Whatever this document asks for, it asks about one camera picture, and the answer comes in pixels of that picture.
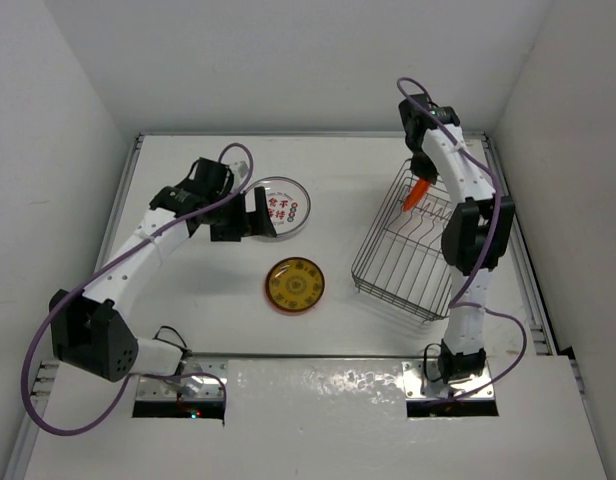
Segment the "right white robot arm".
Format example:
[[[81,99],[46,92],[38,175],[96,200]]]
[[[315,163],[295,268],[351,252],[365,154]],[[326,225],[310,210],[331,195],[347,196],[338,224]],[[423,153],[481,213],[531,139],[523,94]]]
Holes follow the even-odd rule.
[[[467,150],[460,121],[450,107],[426,94],[408,95],[399,114],[417,178],[404,208],[409,210],[427,186],[442,181],[452,214],[441,236],[451,269],[451,300],[437,368],[446,383],[482,373],[486,363],[483,321],[491,274],[507,249],[515,205],[490,170]]]

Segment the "yellow plate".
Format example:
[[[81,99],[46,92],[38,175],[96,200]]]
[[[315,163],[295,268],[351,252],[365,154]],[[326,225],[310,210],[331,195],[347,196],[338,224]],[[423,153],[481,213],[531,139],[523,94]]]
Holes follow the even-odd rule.
[[[264,280],[270,305],[279,312],[299,315],[317,305],[325,292],[320,267],[304,257],[289,257],[274,264]]]

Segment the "orange plate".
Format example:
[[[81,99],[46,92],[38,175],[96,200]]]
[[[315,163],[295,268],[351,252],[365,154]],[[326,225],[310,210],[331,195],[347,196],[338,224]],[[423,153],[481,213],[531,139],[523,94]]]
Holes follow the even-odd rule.
[[[270,305],[284,314],[303,314],[314,308],[325,291],[323,282],[273,279],[265,286],[265,295]]]
[[[427,194],[430,186],[431,183],[429,181],[423,178],[418,179],[405,198],[402,205],[402,211],[408,212],[416,207]]]

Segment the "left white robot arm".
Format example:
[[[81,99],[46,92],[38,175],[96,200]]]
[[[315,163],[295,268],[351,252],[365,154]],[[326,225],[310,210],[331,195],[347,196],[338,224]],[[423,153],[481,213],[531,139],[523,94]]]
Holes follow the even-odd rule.
[[[254,209],[247,211],[234,171],[218,161],[196,160],[186,178],[155,195],[93,281],[74,294],[60,290],[52,298],[55,358],[110,382],[130,374],[174,375],[183,348],[135,336],[127,319],[150,278],[202,225],[209,226],[214,242],[276,235],[263,187],[255,188]]]

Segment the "white plate red characters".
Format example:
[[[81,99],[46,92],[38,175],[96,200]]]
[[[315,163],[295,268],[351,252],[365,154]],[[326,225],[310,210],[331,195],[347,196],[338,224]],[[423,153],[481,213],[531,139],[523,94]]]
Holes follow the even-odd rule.
[[[312,201],[306,188],[298,181],[284,176],[269,176],[254,181],[245,189],[246,205],[255,209],[254,188],[265,188],[268,212],[278,233],[303,229],[312,209]]]

